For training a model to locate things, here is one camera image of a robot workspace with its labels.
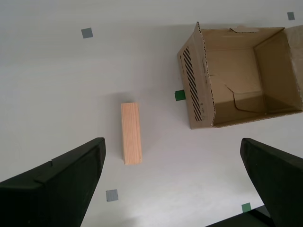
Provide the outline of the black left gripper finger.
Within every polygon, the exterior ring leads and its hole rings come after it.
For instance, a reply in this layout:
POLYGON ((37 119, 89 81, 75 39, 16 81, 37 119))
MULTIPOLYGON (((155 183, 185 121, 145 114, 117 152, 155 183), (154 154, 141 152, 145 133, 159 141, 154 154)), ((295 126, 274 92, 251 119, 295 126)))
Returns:
POLYGON ((275 226, 303 225, 303 160, 250 138, 240 154, 256 191, 275 226))
POLYGON ((0 183, 2 227, 79 227, 100 179, 104 138, 95 138, 0 183))

